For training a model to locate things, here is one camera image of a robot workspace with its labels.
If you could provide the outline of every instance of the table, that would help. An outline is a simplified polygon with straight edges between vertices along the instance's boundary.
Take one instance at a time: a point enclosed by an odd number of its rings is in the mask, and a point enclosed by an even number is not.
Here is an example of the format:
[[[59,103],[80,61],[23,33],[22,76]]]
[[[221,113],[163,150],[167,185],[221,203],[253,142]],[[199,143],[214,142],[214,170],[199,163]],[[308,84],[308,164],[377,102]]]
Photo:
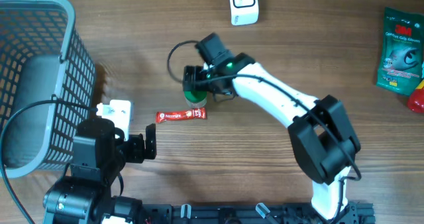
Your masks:
[[[356,162],[363,179],[348,183],[347,197],[373,203],[378,223],[422,223],[423,117],[375,79],[384,7],[424,13],[423,0],[259,0],[259,21],[245,27],[231,25],[229,0],[70,1],[97,67],[94,103],[133,101],[131,133],[143,133],[157,111],[187,109],[166,57],[175,44],[216,32],[235,54],[251,55],[290,86],[342,100],[362,142]],[[202,64],[191,46],[172,58],[178,74],[186,64]],[[311,181],[283,126],[241,98],[208,99],[206,121],[157,125],[158,156],[127,164],[123,195],[174,205],[310,201]],[[12,181],[38,223],[42,198],[59,175]],[[3,184],[0,209],[0,223],[23,223]]]

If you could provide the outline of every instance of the red candy wrapper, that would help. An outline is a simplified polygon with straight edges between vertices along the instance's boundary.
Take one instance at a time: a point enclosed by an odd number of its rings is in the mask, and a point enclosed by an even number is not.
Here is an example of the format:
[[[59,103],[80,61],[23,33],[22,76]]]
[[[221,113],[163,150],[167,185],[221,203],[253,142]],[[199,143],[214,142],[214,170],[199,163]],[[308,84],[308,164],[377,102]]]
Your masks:
[[[156,114],[157,123],[164,121],[185,121],[188,119],[206,119],[206,109],[198,108],[188,111],[157,112]]]

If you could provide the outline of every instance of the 3m logo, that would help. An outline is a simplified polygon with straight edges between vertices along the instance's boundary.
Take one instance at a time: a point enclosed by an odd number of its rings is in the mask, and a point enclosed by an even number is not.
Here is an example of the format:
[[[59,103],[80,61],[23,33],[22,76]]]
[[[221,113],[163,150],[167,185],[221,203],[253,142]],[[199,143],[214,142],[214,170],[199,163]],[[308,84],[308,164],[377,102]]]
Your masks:
[[[395,28],[395,33],[406,35],[406,36],[411,36],[411,31],[412,31],[411,28],[407,28],[401,25],[396,25],[396,28]]]

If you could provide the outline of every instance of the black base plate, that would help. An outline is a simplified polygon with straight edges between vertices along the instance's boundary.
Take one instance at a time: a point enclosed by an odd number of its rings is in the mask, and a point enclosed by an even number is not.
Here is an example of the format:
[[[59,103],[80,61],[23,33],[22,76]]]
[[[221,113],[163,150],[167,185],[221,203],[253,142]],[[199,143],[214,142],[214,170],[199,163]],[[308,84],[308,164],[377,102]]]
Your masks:
[[[150,219],[142,220],[148,224],[270,224],[261,218],[254,205],[192,206],[191,218],[181,218],[181,207],[171,205],[143,205]],[[310,203],[289,203],[270,205],[271,215],[280,224],[325,224]],[[228,217],[237,217],[240,222],[228,222]],[[374,208],[370,203],[349,202],[338,224],[373,224],[376,222]]]

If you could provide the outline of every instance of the gray plastic bin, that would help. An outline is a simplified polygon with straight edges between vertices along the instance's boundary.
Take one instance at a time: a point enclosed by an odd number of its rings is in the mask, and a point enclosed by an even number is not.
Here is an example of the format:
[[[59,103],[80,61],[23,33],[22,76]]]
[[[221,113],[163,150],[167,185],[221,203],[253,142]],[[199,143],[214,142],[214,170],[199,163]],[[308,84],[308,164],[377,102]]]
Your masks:
[[[91,105],[93,60],[75,29],[67,0],[0,0],[0,129],[17,109],[59,97]],[[7,175],[60,170],[72,159],[81,108],[34,107],[17,117],[5,140]]]

